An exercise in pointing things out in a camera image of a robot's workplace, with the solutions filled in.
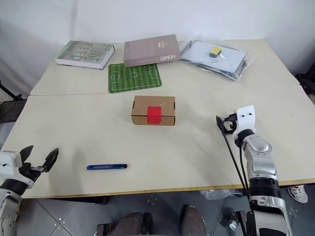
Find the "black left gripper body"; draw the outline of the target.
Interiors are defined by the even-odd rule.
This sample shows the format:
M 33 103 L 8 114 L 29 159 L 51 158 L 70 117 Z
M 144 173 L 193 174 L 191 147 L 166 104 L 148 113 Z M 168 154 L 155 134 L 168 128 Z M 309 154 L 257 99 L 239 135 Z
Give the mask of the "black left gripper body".
M 48 169 L 45 166 L 32 167 L 31 163 L 23 163 L 21 166 L 21 175 L 24 177 L 36 182 L 41 173 L 48 172 Z

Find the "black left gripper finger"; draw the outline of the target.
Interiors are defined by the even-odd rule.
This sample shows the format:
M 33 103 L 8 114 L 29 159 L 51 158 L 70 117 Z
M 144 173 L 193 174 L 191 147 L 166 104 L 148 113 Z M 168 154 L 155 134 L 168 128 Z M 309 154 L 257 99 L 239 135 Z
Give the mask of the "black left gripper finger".
M 53 165 L 55 164 L 57 157 L 59 155 L 59 149 L 55 148 L 51 151 L 45 159 L 44 164 L 42 165 L 43 172 L 49 172 Z
M 20 151 L 22 163 L 24 163 L 27 160 L 27 158 L 30 156 L 32 149 L 33 149 L 33 145 L 25 147 Z

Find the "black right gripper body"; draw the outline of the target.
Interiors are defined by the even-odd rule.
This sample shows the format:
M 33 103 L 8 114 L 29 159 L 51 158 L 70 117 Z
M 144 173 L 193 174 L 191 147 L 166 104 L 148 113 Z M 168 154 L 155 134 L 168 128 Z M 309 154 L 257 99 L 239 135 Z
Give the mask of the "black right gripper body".
M 230 135 L 236 130 L 236 113 L 229 115 L 222 121 L 222 127 L 225 127 L 227 130 L 230 130 Z

